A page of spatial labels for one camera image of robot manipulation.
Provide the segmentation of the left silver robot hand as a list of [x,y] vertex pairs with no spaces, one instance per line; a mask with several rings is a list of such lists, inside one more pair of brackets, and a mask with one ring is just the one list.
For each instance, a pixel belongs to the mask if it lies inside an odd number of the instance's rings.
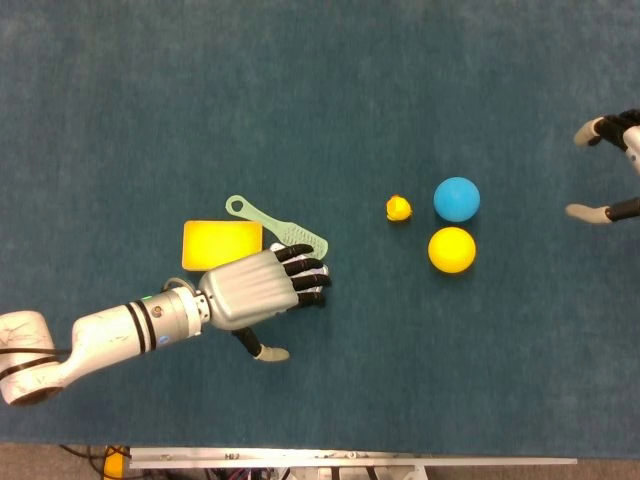
[[322,289],[332,281],[313,252],[307,244],[266,249],[206,272],[198,289],[213,326],[230,332],[258,361],[288,360],[286,349],[265,345],[252,327],[290,310],[325,305]]

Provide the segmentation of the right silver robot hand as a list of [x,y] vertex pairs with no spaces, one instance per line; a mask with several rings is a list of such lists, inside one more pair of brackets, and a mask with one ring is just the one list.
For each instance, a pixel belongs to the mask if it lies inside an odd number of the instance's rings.
[[[574,135],[579,147],[595,146],[606,141],[620,149],[636,173],[639,173],[639,110],[629,109],[617,115],[596,117],[587,121]],[[589,224],[611,224],[639,216],[639,198],[634,197],[611,205],[590,207],[569,204],[565,213]]]

